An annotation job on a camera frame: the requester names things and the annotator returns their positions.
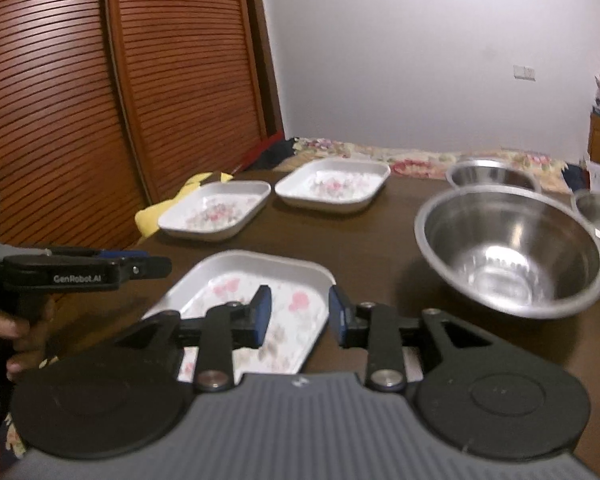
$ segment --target brown table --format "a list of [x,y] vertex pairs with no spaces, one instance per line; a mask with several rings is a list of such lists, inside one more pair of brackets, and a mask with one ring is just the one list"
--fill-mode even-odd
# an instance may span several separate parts
[[[241,178],[273,184],[282,176],[259,171]],[[589,391],[591,417],[576,454],[600,475],[600,300],[579,316],[544,322],[504,317],[458,301],[422,259],[413,235],[420,205],[445,189],[446,182],[392,176],[370,208],[346,219],[289,208],[272,193],[255,220],[227,242],[187,242],[158,233],[141,247],[169,256],[171,276],[127,283],[116,292],[64,298],[51,344],[71,353],[116,333],[138,320],[193,265],[218,251],[240,248],[311,260],[327,267],[354,302],[394,304],[411,316],[423,308],[442,308],[563,365]],[[304,370],[362,373],[364,366],[365,351],[342,350],[325,332]]]

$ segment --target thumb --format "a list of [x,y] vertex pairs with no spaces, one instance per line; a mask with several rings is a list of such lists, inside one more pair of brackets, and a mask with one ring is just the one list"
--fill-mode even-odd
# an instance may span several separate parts
[[17,339],[29,333],[29,322],[0,310],[0,337]]

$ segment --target ribbed gray surface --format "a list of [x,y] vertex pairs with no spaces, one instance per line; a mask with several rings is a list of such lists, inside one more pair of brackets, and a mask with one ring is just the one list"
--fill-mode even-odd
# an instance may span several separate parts
[[181,423],[141,451],[74,462],[38,451],[7,480],[593,480],[568,454],[523,464],[474,458],[431,436],[398,396],[354,374],[246,376],[201,396]]

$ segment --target white logo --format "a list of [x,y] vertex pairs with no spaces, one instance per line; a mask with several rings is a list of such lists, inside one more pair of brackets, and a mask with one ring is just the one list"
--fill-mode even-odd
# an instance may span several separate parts
[[309,381],[309,379],[300,376],[297,379],[291,381],[291,384],[293,384],[293,386],[295,386],[296,388],[302,388],[304,386],[307,386],[307,384],[309,384],[310,382],[311,381]]
[[60,276],[56,274],[54,276],[54,283],[101,283],[102,275],[94,274],[93,276],[76,276],[70,274],[69,276]]

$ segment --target bowl rim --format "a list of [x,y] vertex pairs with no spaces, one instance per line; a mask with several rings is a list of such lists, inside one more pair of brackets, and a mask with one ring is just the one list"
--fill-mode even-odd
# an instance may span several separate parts
[[567,205],[564,205],[561,202],[558,202],[557,200],[541,193],[536,193],[521,187],[485,184],[459,187],[439,193],[431,197],[420,207],[415,218],[413,230],[420,253],[427,263],[429,263],[429,265],[445,282],[458,290],[461,294],[464,294],[471,300],[492,308],[493,310],[511,314],[512,316],[530,319],[560,319],[582,312],[595,303],[595,301],[600,298],[600,268],[598,269],[598,273],[592,282],[574,296],[570,296],[569,298],[564,298],[562,300],[552,300],[540,305],[515,305],[513,303],[501,303],[496,299],[489,298],[480,292],[477,292],[472,286],[458,279],[456,273],[451,269],[451,267],[449,267],[429,245],[424,231],[427,218],[430,216],[430,213],[439,205],[448,202],[457,196],[473,193],[495,192],[513,194],[532,200],[538,200],[565,213],[571,219],[576,221],[589,234],[589,236],[591,236],[591,239],[598,250],[598,257],[600,260],[600,239],[596,236],[595,231],[592,229],[590,224],[585,222],[581,215],[574,212]]
[[464,168],[499,168],[501,170],[511,171],[512,173],[517,173],[520,176],[526,178],[529,183],[533,186],[533,191],[536,193],[542,193],[542,186],[538,182],[538,180],[531,173],[525,170],[520,170],[519,168],[514,168],[512,165],[507,164],[501,160],[493,160],[492,158],[472,158],[470,160],[464,160],[462,162],[456,162],[452,165],[448,170],[446,170],[445,176],[446,181],[451,184],[451,186],[455,188],[461,187],[469,187],[469,186],[507,186],[507,187],[518,187],[520,189],[526,189],[525,187],[514,186],[513,184],[465,184],[464,186],[460,186],[456,184],[453,180],[453,174],[457,170],[462,170]]
[[571,195],[571,208],[578,215],[580,215],[587,224],[589,224],[591,226],[591,228],[595,232],[596,236],[598,238],[600,238],[600,230],[595,226],[595,224],[591,220],[589,220],[586,216],[584,216],[584,214],[582,213],[582,211],[580,211],[580,208],[578,207],[578,200],[580,200],[581,198],[583,198],[585,196],[594,196],[596,198],[600,198],[600,193],[592,193],[590,189],[577,190],[573,195]]

